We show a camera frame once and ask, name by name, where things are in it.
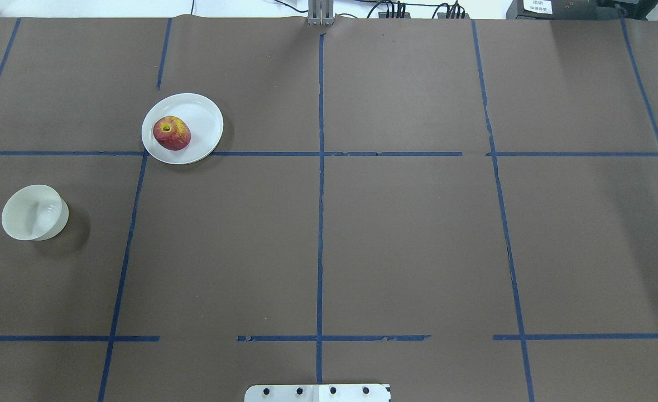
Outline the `black device with label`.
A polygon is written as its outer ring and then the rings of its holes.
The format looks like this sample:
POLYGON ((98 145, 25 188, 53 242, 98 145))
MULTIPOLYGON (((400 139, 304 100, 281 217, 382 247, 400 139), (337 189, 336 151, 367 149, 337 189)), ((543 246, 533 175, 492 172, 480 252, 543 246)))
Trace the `black device with label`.
POLYGON ((512 1, 506 10, 507 20, 619 20, 621 12, 602 7, 597 1, 512 1))

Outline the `white round plate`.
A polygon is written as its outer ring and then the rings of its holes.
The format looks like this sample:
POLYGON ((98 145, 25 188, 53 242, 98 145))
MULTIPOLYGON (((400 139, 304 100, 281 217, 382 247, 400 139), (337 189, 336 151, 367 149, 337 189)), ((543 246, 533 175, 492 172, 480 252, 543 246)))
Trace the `white round plate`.
POLYGON ((141 128, 145 150, 160 162, 191 164, 208 156, 222 138, 224 120, 211 99, 194 93, 174 94, 159 101, 148 111, 141 128), (175 116, 189 128, 189 144, 181 150, 163 147, 153 135, 153 126, 161 118, 175 116))

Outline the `red yellow apple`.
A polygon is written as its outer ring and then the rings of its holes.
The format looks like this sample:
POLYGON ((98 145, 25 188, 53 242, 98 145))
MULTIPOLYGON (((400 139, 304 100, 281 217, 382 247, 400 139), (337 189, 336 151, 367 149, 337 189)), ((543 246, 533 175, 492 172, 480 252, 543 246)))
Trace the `red yellow apple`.
POLYGON ((193 137, 189 126, 176 116, 161 117, 153 125, 152 134, 161 147, 170 151, 185 149, 193 137))

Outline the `white bowl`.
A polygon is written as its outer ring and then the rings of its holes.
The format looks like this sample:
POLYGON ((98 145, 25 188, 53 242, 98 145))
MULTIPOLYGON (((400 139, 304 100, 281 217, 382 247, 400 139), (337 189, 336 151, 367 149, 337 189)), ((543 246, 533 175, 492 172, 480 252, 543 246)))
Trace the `white bowl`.
POLYGON ((54 188, 30 185, 12 194, 2 209, 5 233, 16 240, 49 240, 63 231, 69 206, 54 188))

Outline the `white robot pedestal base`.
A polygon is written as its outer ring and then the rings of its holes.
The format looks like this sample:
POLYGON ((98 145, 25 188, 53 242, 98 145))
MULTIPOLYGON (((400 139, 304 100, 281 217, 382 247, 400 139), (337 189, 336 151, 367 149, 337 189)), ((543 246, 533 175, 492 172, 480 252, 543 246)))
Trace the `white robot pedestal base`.
POLYGON ((384 384, 292 384, 248 387, 244 401, 391 401, 384 384))

